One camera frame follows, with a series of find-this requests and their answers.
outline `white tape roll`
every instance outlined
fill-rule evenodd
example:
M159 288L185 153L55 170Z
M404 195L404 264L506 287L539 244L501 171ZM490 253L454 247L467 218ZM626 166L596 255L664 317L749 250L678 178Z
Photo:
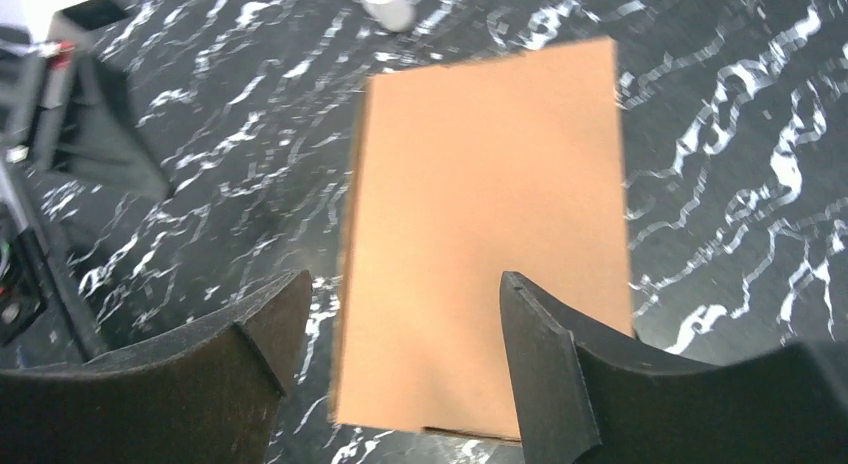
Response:
M407 31L415 24L415 7L409 0L362 0L362 7L392 32Z

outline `marble pattern floor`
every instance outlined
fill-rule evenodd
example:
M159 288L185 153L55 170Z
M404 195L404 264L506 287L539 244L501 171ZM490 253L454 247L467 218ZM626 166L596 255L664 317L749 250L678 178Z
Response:
M726 364L848 336L848 0L415 0L401 35L353 0L125 1L134 17L97 49L130 71L175 197L31 182L115 347L312 272L304 362L268 463L522 462L517 448L327 423L351 127L375 73L612 36L641 338ZM46 316L0 364L67 346Z

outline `cardboard box flap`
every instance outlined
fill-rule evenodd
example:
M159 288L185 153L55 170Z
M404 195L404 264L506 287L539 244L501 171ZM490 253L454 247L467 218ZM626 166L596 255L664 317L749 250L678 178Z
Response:
M435 436L444 436L444 437L453 437L458 439L485 439L487 441L497 441L501 444L506 444L508 446L520 445L521 439L516 437L506 437L506 436L493 436L490 434L483 434L480 432L469 432L469 431L456 431L450 429L439 429L438 427L423 427L421 429L422 432L426 434L432 434Z
M505 270L631 334L615 83L607 39L368 82L336 421L518 439Z

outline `cardboard box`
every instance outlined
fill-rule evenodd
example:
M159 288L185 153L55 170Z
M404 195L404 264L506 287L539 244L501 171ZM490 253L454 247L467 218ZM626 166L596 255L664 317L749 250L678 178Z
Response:
M595 40L368 81L333 419L517 440L507 270L631 334L614 51Z

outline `black and white marble floor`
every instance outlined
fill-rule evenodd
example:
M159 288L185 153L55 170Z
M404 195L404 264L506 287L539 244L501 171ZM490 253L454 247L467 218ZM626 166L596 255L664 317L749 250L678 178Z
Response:
M130 70L175 198L33 182L113 346L312 271L305 361L268 463L521 462L326 422L351 125L374 73L613 36L642 339L724 364L848 336L848 0L415 0L403 35L353 0L127 1L135 18L98 49ZM45 322L2 362L56 359L67 340Z

